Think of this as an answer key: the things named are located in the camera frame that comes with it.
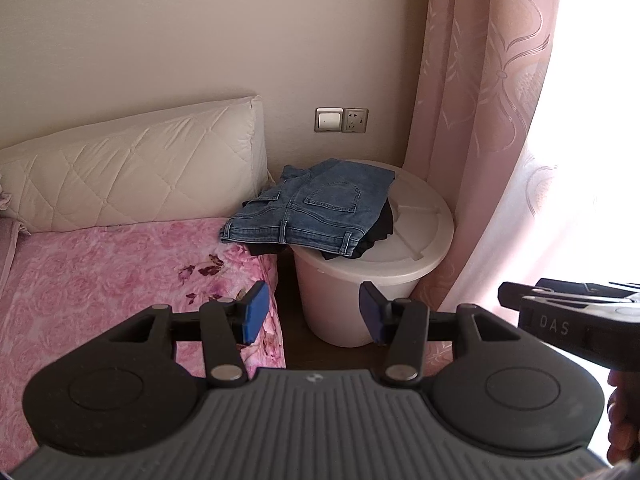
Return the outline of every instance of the wooden floor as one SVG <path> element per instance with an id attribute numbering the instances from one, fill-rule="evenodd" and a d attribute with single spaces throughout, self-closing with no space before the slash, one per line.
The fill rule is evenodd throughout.
<path id="1" fill-rule="evenodd" d="M 311 332 L 302 313 L 296 267 L 290 251 L 278 257 L 278 279 L 276 302 L 287 368 L 339 370 L 377 368 L 382 364 L 386 352 L 384 347 L 369 344 L 340 348 L 325 343 Z"/>

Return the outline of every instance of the folded clothes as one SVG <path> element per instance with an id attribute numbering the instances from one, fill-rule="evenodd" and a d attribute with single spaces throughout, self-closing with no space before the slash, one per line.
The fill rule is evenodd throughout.
<path id="1" fill-rule="evenodd" d="M 352 256 L 380 216 L 391 170 L 330 158 L 300 170 L 247 203 L 220 229 L 222 242 L 292 244 Z"/>
<path id="2" fill-rule="evenodd" d="M 380 216 L 372 225 L 371 229 L 367 231 L 362 237 L 362 240 L 358 242 L 356 248 L 353 250 L 351 256 L 345 256 L 345 258 L 359 258 L 366 251 L 373 247 L 375 242 L 380 240 L 386 240 L 386 237 L 394 232 L 394 215 L 391 211 L 391 205 L 389 200 L 386 200 L 385 205 L 382 206 Z M 251 256 L 261 256 L 262 254 L 280 254 L 287 246 L 286 244 L 246 244 Z M 322 257 L 325 260 L 333 260 L 337 258 L 339 254 L 327 253 L 322 251 Z"/>

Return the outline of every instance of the trash bin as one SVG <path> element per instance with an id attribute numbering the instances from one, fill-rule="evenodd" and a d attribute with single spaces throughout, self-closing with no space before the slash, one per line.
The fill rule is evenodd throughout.
<path id="1" fill-rule="evenodd" d="M 390 300 L 405 298 L 442 261 L 453 238 L 451 212 L 431 186 L 395 166 L 356 162 L 396 172 L 388 196 L 393 234 L 354 260 L 325 260 L 319 251 L 292 246 L 306 323 L 319 338 L 343 347 L 371 342 L 358 306 L 362 282 L 373 282 Z"/>

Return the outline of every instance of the switch plate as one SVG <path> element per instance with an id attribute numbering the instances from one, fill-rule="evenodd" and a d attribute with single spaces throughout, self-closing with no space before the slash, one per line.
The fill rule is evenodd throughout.
<path id="1" fill-rule="evenodd" d="M 340 132 L 342 108 L 316 108 L 316 132 Z"/>
<path id="2" fill-rule="evenodd" d="M 345 108 L 342 114 L 342 130 L 350 134 L 363 134 L 367 131 L 367 108 Z"/>

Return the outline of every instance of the light switch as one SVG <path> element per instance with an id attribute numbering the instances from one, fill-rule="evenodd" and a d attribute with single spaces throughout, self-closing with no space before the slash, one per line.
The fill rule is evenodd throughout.
<path id="1" fill-rule="evenodd" d="M 316 132 L 339 132 L 342 108 L 316 108 Z"/>

